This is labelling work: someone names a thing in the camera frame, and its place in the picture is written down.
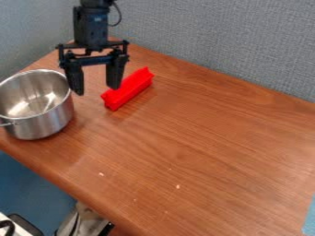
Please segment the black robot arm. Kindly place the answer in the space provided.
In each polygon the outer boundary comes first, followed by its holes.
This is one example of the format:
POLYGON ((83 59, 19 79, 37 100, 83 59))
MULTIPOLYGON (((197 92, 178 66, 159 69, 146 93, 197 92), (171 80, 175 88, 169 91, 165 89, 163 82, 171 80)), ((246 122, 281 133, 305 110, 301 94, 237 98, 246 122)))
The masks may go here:
POLYGON ((83 96, 86 93, 85 66, 106 65, 106 85, 119 89, 125 68, 130 61, 129 45, 123 41, 109 40, 109 28, 115 24, 109 23, 111 7, 122 12, 118 0, 81 0, 81 5, 73 8, 74 42, 59 43, 59 67, 66 72, 71 90, 83 96))

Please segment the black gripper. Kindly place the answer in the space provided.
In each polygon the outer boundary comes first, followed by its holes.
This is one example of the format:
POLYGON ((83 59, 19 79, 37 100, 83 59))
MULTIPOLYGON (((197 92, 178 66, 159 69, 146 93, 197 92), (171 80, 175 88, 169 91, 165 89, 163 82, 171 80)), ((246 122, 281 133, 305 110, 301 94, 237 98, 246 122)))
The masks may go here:
POLYGON ((130 61, 129 46, 127 41, 110 41, 99 48, 75 42, 58 44, 59 67, 65 69, 71 90, 79 96, 86 92, 83 66, 106 65, 106 84, 111 89, 119 89, 130 61))

